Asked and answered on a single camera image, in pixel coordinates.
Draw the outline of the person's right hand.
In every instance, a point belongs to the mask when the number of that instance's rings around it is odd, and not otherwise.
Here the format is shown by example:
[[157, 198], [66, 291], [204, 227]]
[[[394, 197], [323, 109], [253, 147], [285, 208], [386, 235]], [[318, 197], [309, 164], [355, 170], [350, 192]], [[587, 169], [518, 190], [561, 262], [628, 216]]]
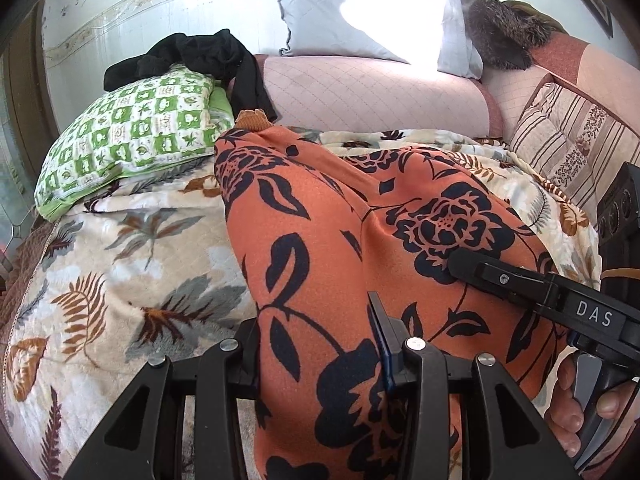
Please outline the person's right hand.
[[[555, 437], [559, 440], [565, 453], [574, 457], [579, 451], [578, 431], [582, 429], [584, 413], [573, 396], [573, 384], [576, 375], [574, 358], [570, 354], [558, 368], [558, 379], [554, 385], [552, 399], [548, 410], [544, 413]], [[629, 436], [639, 420], [639, 397], [634, 394], [636, 382], [626, 382], [605, 393], [598, 401], [598, 414], [603, 419], [618, 422], [616, 434], [608, 441], [582, 473], [584, 479], [600, 479], [612, 466], [615, 457], [620, 454]]]

